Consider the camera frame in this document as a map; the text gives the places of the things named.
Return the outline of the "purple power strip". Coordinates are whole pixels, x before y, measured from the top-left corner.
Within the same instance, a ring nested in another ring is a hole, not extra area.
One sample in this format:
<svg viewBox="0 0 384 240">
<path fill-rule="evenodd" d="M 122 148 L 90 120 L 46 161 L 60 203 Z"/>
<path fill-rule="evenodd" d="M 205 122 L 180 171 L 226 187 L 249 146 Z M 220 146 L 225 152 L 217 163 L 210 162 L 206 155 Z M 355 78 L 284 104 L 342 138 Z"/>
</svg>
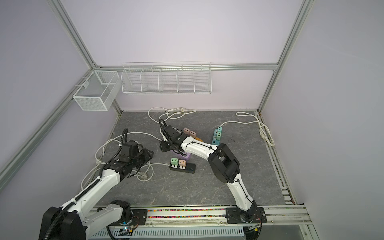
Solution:
<svg viewBox="0 0 384 240">
<path fill-rule="evenodd" d="M 181 160 L 188 161 L 191 157 L 191 153 L 186 153 L 184 156 L 180 155 Z"/>
</svg>

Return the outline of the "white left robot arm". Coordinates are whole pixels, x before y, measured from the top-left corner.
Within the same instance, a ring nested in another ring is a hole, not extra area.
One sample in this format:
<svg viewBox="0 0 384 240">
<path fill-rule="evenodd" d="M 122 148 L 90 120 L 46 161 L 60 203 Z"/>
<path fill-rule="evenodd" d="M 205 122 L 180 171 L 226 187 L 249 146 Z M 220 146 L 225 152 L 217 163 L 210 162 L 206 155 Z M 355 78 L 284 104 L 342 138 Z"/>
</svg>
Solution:
<svg viewBox="0 0 384 240">
<path fill-rule="evenodd" d="M 94 234 L 118 223 L 138 226 L 142 216 L 135 216 L 131 204 L 114 200 L 106 208 L 89 215 L 96 203 L 121 182 L 133 167 L 141 167 L 153 158 L 154 152 L 143 149 L 129 154 L 127 161 L 114 161 L 101 169 L 99 176 L 84 190 L 61 207 L 51 207 L 43 215 L 40 240 L 88 240 Z"/>
</svg>

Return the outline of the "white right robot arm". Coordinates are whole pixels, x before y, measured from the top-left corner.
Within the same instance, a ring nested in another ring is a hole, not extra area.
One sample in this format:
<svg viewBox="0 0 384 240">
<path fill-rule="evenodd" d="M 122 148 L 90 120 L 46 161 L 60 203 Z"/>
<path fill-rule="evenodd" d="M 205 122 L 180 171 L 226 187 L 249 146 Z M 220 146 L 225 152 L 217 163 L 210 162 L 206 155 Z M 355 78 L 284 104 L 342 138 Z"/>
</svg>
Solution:
<svg viewBox="0 0 384 240">
<path fill-rule="evenodd" d="M 229 224 L 263 224 L 266 223 L 265 212 L 259 208 L 248 193 L 241 176 L 240 163 L 225 144 L 210 145 L 197 141 L 192 137 L 175 142 L 160 141 L 161 151 L 179 151 L 190 153 L 208 161 L 214 175 L 230 189 L 236 206 L 226 208 L 226 218 Z"/>
</svg>

